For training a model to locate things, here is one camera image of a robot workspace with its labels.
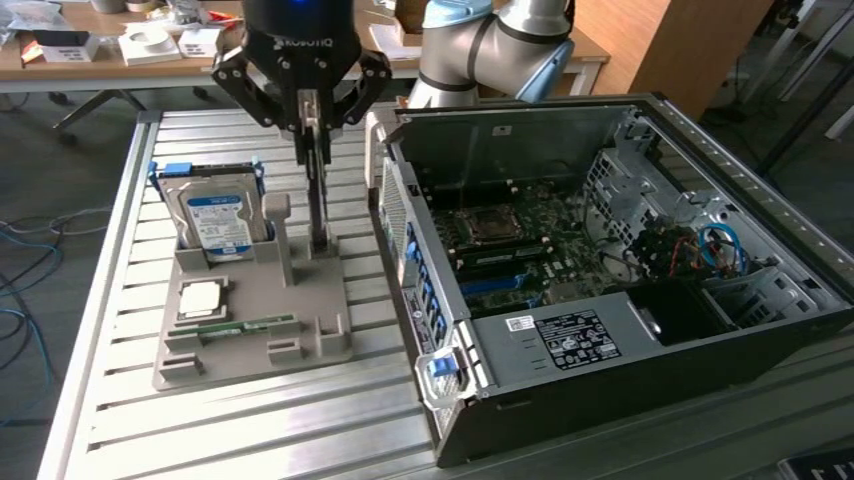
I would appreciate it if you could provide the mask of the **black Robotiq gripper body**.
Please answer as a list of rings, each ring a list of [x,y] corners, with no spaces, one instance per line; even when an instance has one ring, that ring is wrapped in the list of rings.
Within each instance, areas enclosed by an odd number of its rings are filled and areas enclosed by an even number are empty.
[[[350,1],[242,3],[245,57],[280,88],[329,94],[361,55]]]

